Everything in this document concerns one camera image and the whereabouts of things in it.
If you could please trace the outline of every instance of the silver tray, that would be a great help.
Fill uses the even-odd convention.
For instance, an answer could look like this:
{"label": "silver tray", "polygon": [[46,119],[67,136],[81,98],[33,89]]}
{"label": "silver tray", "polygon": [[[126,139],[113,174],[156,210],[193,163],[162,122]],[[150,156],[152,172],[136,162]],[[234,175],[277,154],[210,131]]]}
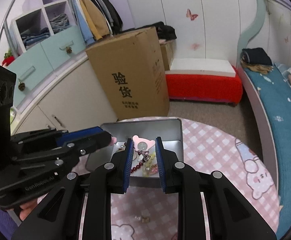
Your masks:
{"label": "silver tray", "polygon": [[[182,122],[179,118],[104,123],[100,127],[111,133],[112,136],[115,136],[118,139],[118,142],[114,146],[108,146],[91,153],[86,163],[86,169],[88,171],[94,171],[100,165],[109,162],[112,155],[121,147],[121,145],[123,145],[128,138],[132,138],[134,135],[138,135],[140,138],[146,138],[148,140],[155,140],[160,136],[164,148],[175,152],[179,161],[183,161]],[[150,153],[154,151],[155,146],[149,150]],[[133,161],[133,167],[138,164],[137,159]],[[149,177],[143,177],[142,171],[138,170],[131,174],[130,186],[160,188],[159,175],[155,174]]]}

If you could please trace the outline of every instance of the brown jacket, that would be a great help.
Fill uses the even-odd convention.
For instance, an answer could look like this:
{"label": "brown jacket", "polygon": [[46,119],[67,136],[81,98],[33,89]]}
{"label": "brown jacket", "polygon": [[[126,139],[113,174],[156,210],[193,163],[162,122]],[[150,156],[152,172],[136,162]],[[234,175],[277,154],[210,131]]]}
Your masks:
{"label": "brown jacket", "polygon": [[105,17],[98,10],[98,8],[91,2],[91,0],[80,0],[83,13],[87,19],[87,23],[97,40],[102,36],[110,34]]}

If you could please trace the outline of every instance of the gray metal rail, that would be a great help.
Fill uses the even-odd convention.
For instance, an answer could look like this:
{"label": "gray metal rail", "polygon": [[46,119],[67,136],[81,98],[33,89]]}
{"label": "gray metal rail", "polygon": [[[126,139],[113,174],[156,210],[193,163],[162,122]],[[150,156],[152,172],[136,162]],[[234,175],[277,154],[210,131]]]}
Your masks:
{"label": "gray metal rail", "polygon": [[1,41],[1,37],[2,37],[2,32],[3,32],[3,29],[4,29],[4,32],[6,34],[6,37],[7,37],[7,43],[9,44],[9,47],[12,51],[12,55],[14,56],[14,58],[17,58],[18,57],[18,54],[15,50],[15,47],[13,45],[13,41],[12,41],[12,38],[11,38],[11,35],[10,35],[10,31],[9,31],[9,28],[8,28],[8,25],[7,25],[7,17],[11,11],[11,8],[14,4],[15,0],[12,0],[9,7],[7,8],[7,11],[4,15],[4,18],[3,18],[3,21],[2,21],[2,24],[1,24],[1,27],[0,27],[0,41]]}

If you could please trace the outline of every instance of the red ottoman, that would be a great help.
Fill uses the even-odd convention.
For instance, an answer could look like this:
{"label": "red ottoman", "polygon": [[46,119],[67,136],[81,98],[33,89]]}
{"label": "red ottoman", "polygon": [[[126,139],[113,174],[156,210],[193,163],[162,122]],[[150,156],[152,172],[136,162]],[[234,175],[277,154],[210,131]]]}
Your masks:
{"label": "red ottoman", "polygon": [[235,77],[167,74],[169,98],[237,105],[242,98],[243,88],[238,72],[234,70]]}

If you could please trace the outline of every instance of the large brown cardboard box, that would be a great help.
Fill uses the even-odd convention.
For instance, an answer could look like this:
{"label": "large brown cardboard box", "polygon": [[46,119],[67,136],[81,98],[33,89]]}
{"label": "large brown cardboard box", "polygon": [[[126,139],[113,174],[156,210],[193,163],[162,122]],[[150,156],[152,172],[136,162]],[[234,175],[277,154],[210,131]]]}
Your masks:
{"label": "large brown cardboard box", "polygon": [[174,57],[175,40],[167,41],[165,44],[160,45],[160,48],[162,53],[164,70],[170,70]]}
{"label": "large brown cardboard box", "polygon": [[119,120],[167,116],[167,82],[154,27],[106,38],[86,52]]}

